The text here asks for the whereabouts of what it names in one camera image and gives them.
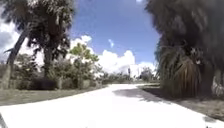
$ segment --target blue sky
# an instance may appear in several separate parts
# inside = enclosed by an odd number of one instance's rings
[[[77,0],[71,36],[91,36],[89,45],[97,54],[106,49],[122,56],[131,50],[137,63],[155,62],[159,35],[144,6],[136,0]],[[113,40],[113,48],[108,39]]]

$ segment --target white road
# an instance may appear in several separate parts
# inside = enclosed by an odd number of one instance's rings
[[[218,120],[139,90],[108,88],[62,99],[0,107],[8,128],[224,128]]]

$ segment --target sky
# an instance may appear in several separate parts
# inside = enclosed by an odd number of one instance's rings
[[[98,63],[109,73],[127,72],[129,67],[134,75],[143,67],[155,70],[154,52],[159,34],[144,10],[145,2],[77,0],[77,12],[70,30],[71,48],[77,43],[86,44],[99,56]],[[13,23],[5,24],[0,19],[1,60],[7,58],[3,52],[14,46],[19,34]],[[32,54],[32,49],[24,43],[20,53]],[[43,55],[38,54],[36,61],[43,64]]]

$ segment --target tree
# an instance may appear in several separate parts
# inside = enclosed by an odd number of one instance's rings
[[[36,77],[37,64],[32,56],[28,54],[19,54],[16,59],[18,69],[15,71],[15,76],[22,80],[31,80]]]
[[[37,46],[34,54],[44,51],[45,77],[48,77],[52,61],[59,56],[65,57],[70,46],[68,30],[74,16],[73,0],[44,0],[36,3],[35,14],[42,21],[32,29],[28,46]]]
[[[140,75],[140,78],[145,82],[150,82],[153,80],[153,74],[150,68],[145,67]]]
[[[187,0],[149,0],[146,10],[161,34],[156,50],[162,87],[173,96],[195,96],[201,83],[203,54],[201,28]]]
[[[0,0],[1,5],[4,7],[4,11],[1,15],[2,18],[5,19],[7,23],[13,21],[17,29],[22,31],[19,39],[17,40],[14,48],[12,48],[7,59],[7,66],[3,76],[3,82],[1,88],[9,87],[9,80],[11,76],[11,72],[13,69],[14,61],[19,52],[19,49],[22,46],[27,34],[29,33],[29,29],[32,28],[31,23],[31,12],[28,1],[26,0]]]
[[[0,0],[0,2],[4,5],[2,17],[6,22],[13,21],[17,29],[23,31],[14,48],[8,50],[11,52],[3,77],[3,88],[8,88],[14,60],[26,37],[29,39],[28,46],[39,46],[34,51],[35,54],[44,49],[45,74],[48,73],[52,58],[66,54],[65,49],[69,47],[67,28],[71,26],[74,8],[73,0]]]
[[[76,59],[73,63],[74,67],[77,69],[76,78],[78,81],[78,88],[82,89],[83,79],[90,77],[90,71],[97,62],[98,56],[91,54],[90,50],[86,45],[78,43],[71,51],[70,54],[75,55]]]

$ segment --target shrub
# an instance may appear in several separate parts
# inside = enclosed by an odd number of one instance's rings
[[[62,89],[76,89],[77,88],[76,81],[71,78],[66,78],[62,80]]]
[[[55,90],[57,89],[57,82],[47,78],[33,79],[28,90]]]

